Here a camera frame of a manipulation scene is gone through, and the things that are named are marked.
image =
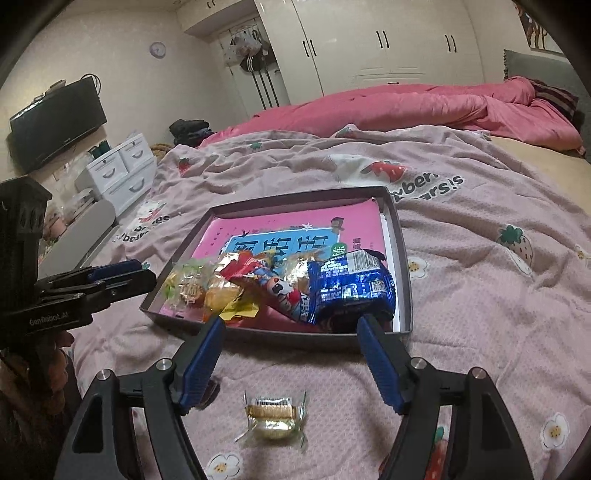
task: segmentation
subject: gray tray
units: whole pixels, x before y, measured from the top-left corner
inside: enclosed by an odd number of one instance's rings
[[[140,308],[156,324],[165,329],[189,335],[196,335],[199,332],[203,326],[201,321],[186,320],[160,313],[160,309],[164,304],[164,295],[161,290],[174,265],[178,262],[187,261],[193,255],[207,228],[212,220],[216,218],[241,218],[337,207],[352,205],[371,198],[377,200],[380,213],[383,215],[382,226],[384,228],[382,230],[384,231],[388,268],[396,281],[396,315],[392,321],[393,331],[389,332],[389,334],[409,333],[413,327],[413,303],[407,254],[396,208],[390,193],[385,187],[359,187],[291,193],[213,207],[201,218],[176,250],[158,277],[156,288],[146,296]],[[269,346],[289,346],[315,351],[356,352],[359,350],[355,334],[273,332],[270,330],[229,327],[227,339],[229,341]]]

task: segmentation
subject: red wrapper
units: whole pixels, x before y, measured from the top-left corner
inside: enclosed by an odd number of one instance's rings
[[[254,293],[261,302],[288,316],[305,322],[308,297],[294,289],[248,251],[240,252],[221,272],[222,277]]]

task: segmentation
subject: barcode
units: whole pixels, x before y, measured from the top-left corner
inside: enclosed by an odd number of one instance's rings
[[[355,250],[347,254],[349,273],[367,272],[379,268],[379,260],[365,250]]]
[[[375,280],[369,284],[369,288],[371,291],[374,292],[386,292],[386,284],[381,280]]]

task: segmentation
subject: blue gripper pad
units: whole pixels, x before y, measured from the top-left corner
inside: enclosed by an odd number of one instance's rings
[[[98,280],[123,275],[124,273],[135,272],[141,269],[142,264],[139,260],[126,260],[124,262],[95,268],[94,272],[88,275],[88,281],[94,283]]]
[[[185,341],[173,357],[176,368],[170,393],[181,415],[201,403],[225,337],[226,325],[220,317],[215,317],[197,336]]]
[[[384,403],[402,414],[404,400],[400,393],[399,376],[385,350],[389,339],[373,317],[368,319],[365,316],[357,323],[357,339]]]

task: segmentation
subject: ceiling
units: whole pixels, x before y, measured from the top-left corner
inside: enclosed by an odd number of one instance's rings
[[[108,10],[148,10],[174,12],[189,0],[74,0],[62,17]]]

